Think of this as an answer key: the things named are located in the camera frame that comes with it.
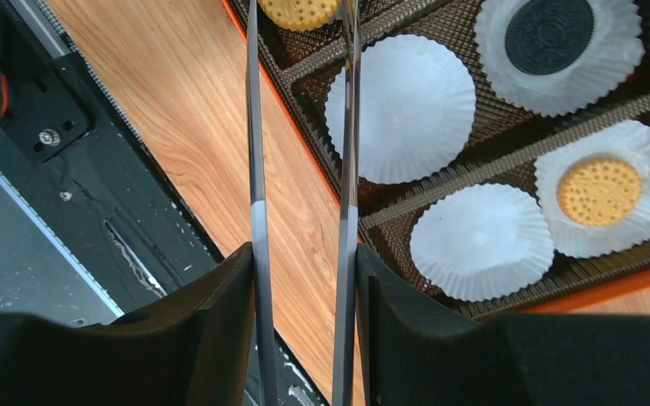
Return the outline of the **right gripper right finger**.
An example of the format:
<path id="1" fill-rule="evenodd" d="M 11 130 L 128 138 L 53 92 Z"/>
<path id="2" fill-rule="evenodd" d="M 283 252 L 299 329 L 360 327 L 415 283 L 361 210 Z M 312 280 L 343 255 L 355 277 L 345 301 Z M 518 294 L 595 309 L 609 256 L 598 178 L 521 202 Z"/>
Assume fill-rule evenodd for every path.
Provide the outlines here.
<path id="1" fill-rule="evenodd" d="M 469 319 L 364 244 L 357 324 L 369 405 L 650 405 L 650 316 Z"/>

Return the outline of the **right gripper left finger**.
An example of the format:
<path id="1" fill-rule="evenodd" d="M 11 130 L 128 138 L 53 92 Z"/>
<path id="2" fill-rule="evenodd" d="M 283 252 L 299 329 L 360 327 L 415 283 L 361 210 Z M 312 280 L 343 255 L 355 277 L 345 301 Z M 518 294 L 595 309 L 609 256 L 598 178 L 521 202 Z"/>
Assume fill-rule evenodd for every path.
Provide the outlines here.
<path id="1" fill-rule="evenodd" d="M 0 313 L 0 405 L 238 405 L 254 316 L 251 243 L 108 325 Z"/>

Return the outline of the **metal tweezers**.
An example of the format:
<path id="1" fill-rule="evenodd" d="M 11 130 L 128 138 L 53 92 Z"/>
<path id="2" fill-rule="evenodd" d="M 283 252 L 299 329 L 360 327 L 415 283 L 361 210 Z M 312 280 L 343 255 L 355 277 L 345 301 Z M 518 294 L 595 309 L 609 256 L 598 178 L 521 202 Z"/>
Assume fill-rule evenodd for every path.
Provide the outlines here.
<path id="1" fill-rule="evenodd" d="M 334 255 L 338 209 L 294 126 L 277 136 L 277 120 L 263 121 L 263 113 L 274 109 L 262 103 L 281 99 L 272 88 L 261 93 L 258 7 L 256 1 L 248 5 L 245 99 L 261 401 L 277 402 L 275 335 L 280 333 L 333 405 L 336 260 L 316 253 L 317 243 L 306 239 L 323 241 L 327 254 Z"/>

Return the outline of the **orange compartment cookie box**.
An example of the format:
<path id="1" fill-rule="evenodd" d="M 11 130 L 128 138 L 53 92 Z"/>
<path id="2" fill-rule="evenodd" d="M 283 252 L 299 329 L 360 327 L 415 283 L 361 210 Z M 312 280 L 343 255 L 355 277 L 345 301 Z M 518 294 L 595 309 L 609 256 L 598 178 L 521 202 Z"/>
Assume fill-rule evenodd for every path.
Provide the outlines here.
<path id="1" fill-rule="evenodd" d="M 510 184 L 536 191 L 537 156 L 628 118 L 650 125 L 650 1 L 637 4 L 645 54 L 622 85 L 597 103 L 545 118 L 499 100 L 482 72 L 475 43 L 478 1 L 364 1 L 361 35 L 366 44 L 396 34 L 416 34 L 452 50 L 476 86 L 476 113 L 464 150 L 431 176 L 396 185 L 360 186 L 360 233 L 402 278 L 462 315 L 482 319 L 500 311 L 571 311 L 650 288 L 650 240 L 620 253 L 591 259 L 556 255 L 538 283 L 501 299 L 468 303 L 426 281 L 410 257 L 410 232 L 426 207 L 473 184 Z"/>

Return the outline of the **round orange biscuit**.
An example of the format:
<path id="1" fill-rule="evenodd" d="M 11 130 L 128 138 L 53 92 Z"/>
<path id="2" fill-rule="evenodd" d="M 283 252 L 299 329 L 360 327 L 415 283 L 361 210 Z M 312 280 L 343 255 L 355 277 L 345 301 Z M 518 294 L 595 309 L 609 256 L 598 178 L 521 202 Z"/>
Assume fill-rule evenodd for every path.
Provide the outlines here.
<path id="1" fill-rule="evenodd" d="M 636 208 L 644 190 L 639 172 L 628 162 L 595 157 L 572 166 L 559 181 L 557 201 L 573 222 L 588 227 L 616 224 Z"/>
<path id="2" fill-rule="evenodd" d="M 338 0 L 263 0 L 266 16 L 286 30 L 314 30 L 325 25 L 338 11 Z"/>

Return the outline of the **black sandwich cookie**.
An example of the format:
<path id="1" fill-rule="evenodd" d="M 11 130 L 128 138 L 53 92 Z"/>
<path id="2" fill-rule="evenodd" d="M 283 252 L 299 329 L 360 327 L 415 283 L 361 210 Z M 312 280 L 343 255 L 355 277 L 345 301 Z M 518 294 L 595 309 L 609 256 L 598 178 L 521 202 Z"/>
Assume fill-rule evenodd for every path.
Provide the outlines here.
<path id="1" fill-rule="evenodd" d="M 527 1 L 510 19 L 504 48 L 521 72 L 554 74 L 584 53 L 594 27 L 594 12 L 586 0 Z"/>

